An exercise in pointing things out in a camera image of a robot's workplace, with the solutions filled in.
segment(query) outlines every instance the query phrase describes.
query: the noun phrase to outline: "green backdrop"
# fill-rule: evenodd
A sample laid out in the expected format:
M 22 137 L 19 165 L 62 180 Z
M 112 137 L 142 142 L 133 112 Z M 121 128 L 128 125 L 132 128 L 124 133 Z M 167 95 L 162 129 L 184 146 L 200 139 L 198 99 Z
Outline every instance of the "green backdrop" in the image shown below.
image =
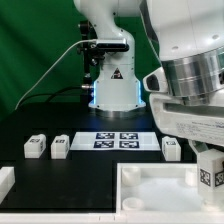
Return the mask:
M 81 20 L 85 18 L 77 12 L 73 0 L 0 0 L 0 120 L 14 110 L 21 96 L 56 59 L 81 39 L 77 26 Z M 116 23 L 136 40 L 135 74 L 142 80 L 159 65 L 141 19 L 117 18 Z M 31 94 L 53 93 L 80 85 L 82 77 L 82 56 L 74 49 Z M 45 99 L 39 97 L 32 101 Z M 79 98 L 56 100 L 78 101 Z

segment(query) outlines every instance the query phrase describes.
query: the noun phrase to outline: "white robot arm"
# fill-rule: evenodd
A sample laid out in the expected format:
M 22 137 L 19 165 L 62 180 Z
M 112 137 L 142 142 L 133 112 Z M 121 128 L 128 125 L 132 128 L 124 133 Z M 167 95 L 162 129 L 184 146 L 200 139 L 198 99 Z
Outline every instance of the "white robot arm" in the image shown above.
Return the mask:
M 160 46 L 162 67 L 144 79 L 157 126 L 224 146 L 224 1 L 144 0 L 141 11 Z
M 135 115 L 145 107 L 134 73 L 135 41 L 130 33 L 116 26 L 114 17 L 138 16 L 139 0 L 74 0 L 74 3 L 96 31 L 98 41 L 92 47 L 106 52 L 89 108 L 104 117 Z M 119 47 L 114 50 L 117 44 L 127 46 L 127 51 L 121 52 Z

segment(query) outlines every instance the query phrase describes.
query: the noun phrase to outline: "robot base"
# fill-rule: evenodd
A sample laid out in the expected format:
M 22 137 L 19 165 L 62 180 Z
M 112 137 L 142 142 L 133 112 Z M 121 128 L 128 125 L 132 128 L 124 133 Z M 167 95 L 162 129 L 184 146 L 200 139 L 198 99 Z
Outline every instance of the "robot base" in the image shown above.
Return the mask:
M 108 110 L 100 110 L 98 108 L 91 108 L 89 107 L 90 113 L 94 115 L 98 115 L 100 117 L 105 118 L 130 118 L 139 116 L 141 114 L 144 114 L 146 112 L 146 107 L 138 107 L 133 110 L 129 111 L 108 111 Z

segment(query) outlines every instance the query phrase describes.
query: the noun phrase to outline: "black tabletop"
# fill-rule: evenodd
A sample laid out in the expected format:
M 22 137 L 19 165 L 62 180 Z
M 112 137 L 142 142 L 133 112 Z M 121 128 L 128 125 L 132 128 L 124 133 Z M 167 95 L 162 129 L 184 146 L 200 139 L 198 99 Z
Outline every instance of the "black tabletop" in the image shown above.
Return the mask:
M 16 183 L 0 205 L 0 212 L 94 213 L 116 210 L 116 172 L 119 162 L 164 162 L 160 151 L 70 151 L 65 160 L 52 160 L 50 145 L 77 131 L 151 132 L 159 142 L 150 110 L 127 119 L 91 115 L 81 103 L 27 104 L 0 123 L 0 167 L 15 167 Z M 40 159 L 25 159 L 24 143 L 45 134 L 47 148 Z M 195 162 L 184 140 L 182 161 Z

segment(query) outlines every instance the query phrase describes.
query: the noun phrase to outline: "white cube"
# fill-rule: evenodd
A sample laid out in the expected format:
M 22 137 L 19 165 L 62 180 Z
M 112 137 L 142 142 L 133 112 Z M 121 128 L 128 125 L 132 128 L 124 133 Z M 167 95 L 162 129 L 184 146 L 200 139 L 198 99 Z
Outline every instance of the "white cube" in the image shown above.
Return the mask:
M 0 170 L 0 204 L 15 183 L 14 167 L 2 167 Z
M 181 160 L 181 147 L 176 138 L 164 137 L 162 139 L 162 152 L 166 161 Z
M 46 136 L 45 135 L 33 135 L 24 145 L 25 158 L 38 159 L 46 149 Z
M 52 159 L 66 159 L 70 148 L 69 136 L 56 136 L 51 144 L 51 158 Z

